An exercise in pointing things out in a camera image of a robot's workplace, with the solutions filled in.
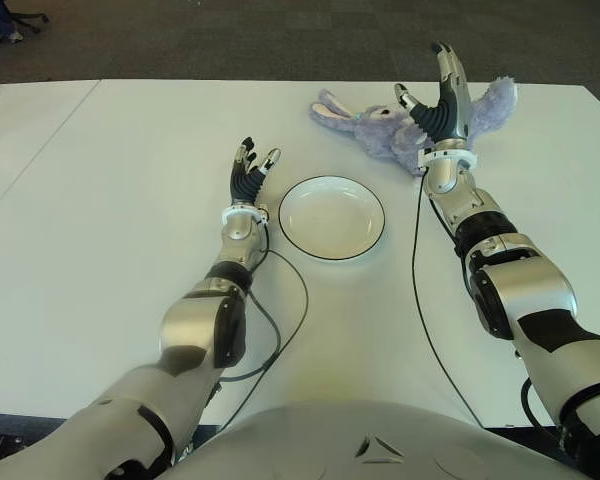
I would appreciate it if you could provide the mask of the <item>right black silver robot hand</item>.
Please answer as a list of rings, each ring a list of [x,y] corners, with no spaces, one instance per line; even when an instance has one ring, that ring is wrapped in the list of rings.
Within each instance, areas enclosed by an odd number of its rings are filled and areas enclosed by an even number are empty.
[[[464,67],[448,44],[434,42],[431,49],[440,73],[437,104],[425,105],[401,83],[394,86],[396,99],[434,143],[446,140],[467,143],[472,108]]]

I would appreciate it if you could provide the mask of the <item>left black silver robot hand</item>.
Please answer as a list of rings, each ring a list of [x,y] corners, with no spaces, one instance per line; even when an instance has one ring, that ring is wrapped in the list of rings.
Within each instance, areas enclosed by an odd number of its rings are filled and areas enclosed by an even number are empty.
[[[245,138],[236,151],[232,164],[229,189],[231,204],[255,206],[267,175],[281,156],[279,148],[259,157],[251,137]]]

